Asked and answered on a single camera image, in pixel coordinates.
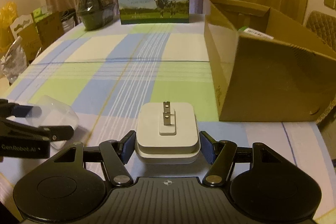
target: black and white cow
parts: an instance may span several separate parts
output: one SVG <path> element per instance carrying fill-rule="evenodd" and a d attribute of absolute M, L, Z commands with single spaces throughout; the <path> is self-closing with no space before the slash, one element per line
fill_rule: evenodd
<path fill-rule="evenodd" d="M 170 17 L 176 14 L 176 1 L 175 0 L 154 0 L 156 8 L 160 13 L 160 17 L 163 18 L 163 12 L 169 11 Z"/>

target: metal prong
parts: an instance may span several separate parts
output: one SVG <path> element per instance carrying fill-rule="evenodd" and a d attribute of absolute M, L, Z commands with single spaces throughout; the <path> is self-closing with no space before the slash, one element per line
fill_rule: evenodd
<path fill-rule="evenodd" d="M 163 125 L 164 126 L 171 126 L 170 112 L 163 112 Z"/>
<path fill-rule="evenodd" d="M 169 101 L 163 102 L 163 112 L 170 113 L 170 102 Z"/>

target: tablecloth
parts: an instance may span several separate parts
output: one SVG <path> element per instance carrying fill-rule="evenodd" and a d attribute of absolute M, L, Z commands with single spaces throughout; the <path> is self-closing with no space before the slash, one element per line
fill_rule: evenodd
<path fill-rule="evenodd" d="M 80 123 L 73 141 L 96 146 L 121 139 L 137 129 L 137 116 L 148 102 L 188 102 L 199 130 L 216 140 L 251 147 L 263 142 L 312 176 L 322 189 L 315 218 L 336 204 L 336 175 L 320 132 L 313 122 L 219 122 L 204 16 L 190 15 L 189 24 L 121 25 L 86 32 L 82 24 L 46 49 L 5 94 L 10 101 L 34 104 L 46 94 L 71 105 Z M 14 184 L 41 160 L 5 158 L 0 164 L 0 201 L 13 213 Z M 88 164 L 101 175 L 100 164 Z M 209 169 L 203 155 L 189 165 L 145 165 L 135 153 L 127 170 L 139 176 L 199 176 Z M 249 164 L 237 164 L 234 176 Z"/>

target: yellow plastic bag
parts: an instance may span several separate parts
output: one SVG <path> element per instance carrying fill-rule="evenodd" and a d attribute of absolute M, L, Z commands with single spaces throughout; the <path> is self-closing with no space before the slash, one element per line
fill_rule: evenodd
<path fill-rule="evenodd" d="M 10 45 L 14 42 L 9 26 L 17 18 L 17 8 L 14 2 L 8 2 L 0 10 L 0 53 L 8 51 Z"/>

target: ribbed gray surface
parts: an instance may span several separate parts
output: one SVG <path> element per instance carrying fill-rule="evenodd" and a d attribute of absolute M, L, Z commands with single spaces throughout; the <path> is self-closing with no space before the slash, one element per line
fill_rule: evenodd
<path fill-rule="evenodd" d="M 229 203 L 220 189 L 196 178 L 139 178 L 112 191 L 105 204 L 73 224 L 257 224 Z"/>

